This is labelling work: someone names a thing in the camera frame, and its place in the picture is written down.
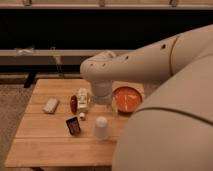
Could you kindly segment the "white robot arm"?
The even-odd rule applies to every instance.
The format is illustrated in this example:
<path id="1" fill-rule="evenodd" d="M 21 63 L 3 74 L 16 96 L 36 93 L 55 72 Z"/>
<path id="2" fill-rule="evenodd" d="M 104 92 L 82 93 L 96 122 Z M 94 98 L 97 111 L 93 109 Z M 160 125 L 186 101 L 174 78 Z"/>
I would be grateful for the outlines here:
<path id="1" fill-rule="evenodd" d="M 213 171 L 213 24 L 119 56 L 82 62 L 93 99 L 111 99 L 112 83 L 159 85 L 125 125 L 112 171 Z"/>

